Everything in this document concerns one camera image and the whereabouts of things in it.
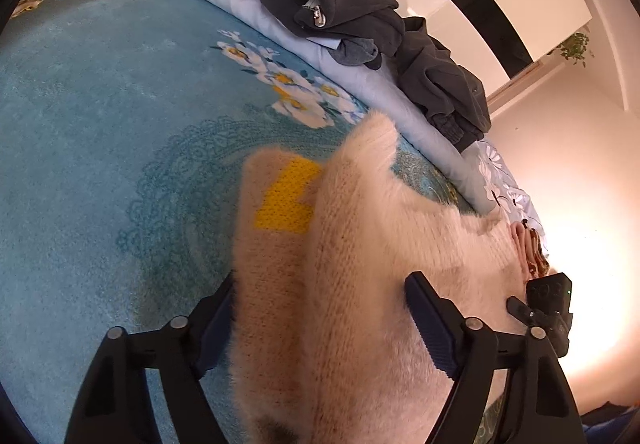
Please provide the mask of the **beige fuzzy knit sweater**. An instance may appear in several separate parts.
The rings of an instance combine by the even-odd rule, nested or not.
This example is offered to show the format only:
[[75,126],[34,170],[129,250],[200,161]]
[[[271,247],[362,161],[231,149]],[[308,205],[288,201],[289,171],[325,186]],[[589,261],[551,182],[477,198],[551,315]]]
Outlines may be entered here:
[[393,173],[398,133],[372,112],[326,164],[261,149],[243,168],[231,372],[252,443],[422,443],[451,388],[406,305],[437,294],[519,334],[506,299],[532,278],[506,217],[464,215]]

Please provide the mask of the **dark grey clothes pile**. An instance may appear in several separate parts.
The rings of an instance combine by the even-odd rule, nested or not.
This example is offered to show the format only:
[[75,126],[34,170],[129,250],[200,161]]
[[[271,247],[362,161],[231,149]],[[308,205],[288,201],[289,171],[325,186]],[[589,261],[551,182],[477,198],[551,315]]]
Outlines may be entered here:
[[390,59],[400,90],[458,151],[489,131],[480,79],[428,34],[422,16],[400,16],[396,0],[260,1],[294,35],[337,41],[338,64],[376,71]]

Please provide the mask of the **pink floral quilt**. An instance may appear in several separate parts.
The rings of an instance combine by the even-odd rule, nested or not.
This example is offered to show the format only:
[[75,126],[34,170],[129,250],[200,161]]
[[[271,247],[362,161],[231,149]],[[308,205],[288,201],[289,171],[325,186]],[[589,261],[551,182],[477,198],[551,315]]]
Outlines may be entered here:
[[542,253],[542,245],[538,232],[529,227],[525,221],[513,222],[510,233],[518,262],[520,262],[524,281],[542,279],[551,274],[551,267]]

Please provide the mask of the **blue floral bed blanket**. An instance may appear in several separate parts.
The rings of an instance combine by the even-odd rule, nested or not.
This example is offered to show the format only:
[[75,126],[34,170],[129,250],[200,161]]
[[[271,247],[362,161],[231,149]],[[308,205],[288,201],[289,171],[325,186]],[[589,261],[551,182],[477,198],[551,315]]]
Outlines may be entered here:
[[163,326],[231,268],[244,159],[327,159],[369,87],[245,0],[28,0],[1,36],[1,382],[63,441],[108,328]]

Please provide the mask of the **green hanging plant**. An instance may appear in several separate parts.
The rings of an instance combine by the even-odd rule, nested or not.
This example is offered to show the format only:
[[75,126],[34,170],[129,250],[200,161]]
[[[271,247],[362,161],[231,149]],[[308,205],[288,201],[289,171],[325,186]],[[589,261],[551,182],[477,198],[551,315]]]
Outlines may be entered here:
[[576,32],[555,46],[550,51],[550,54],[557,52],[566,62],[586,67],[588,59],[594,56],[589,44],[590,37],[588,34]]

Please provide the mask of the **light blue daisy duvet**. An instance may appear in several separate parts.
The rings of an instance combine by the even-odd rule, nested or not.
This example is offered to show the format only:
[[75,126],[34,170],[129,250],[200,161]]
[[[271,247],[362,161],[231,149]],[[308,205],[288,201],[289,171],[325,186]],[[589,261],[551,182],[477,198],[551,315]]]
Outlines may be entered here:
[[451,182],[478,213],[499,207],[514,221],[525,220],[538,233],[544,228],[529,195],[516,183],[489,141],[458,152],[419,112],[393,81],[386,67],[371,71],[335,62],[329,50],[285,29],[259,0],[207,0],[285,48],[369,108],[393,120],[402,136]]

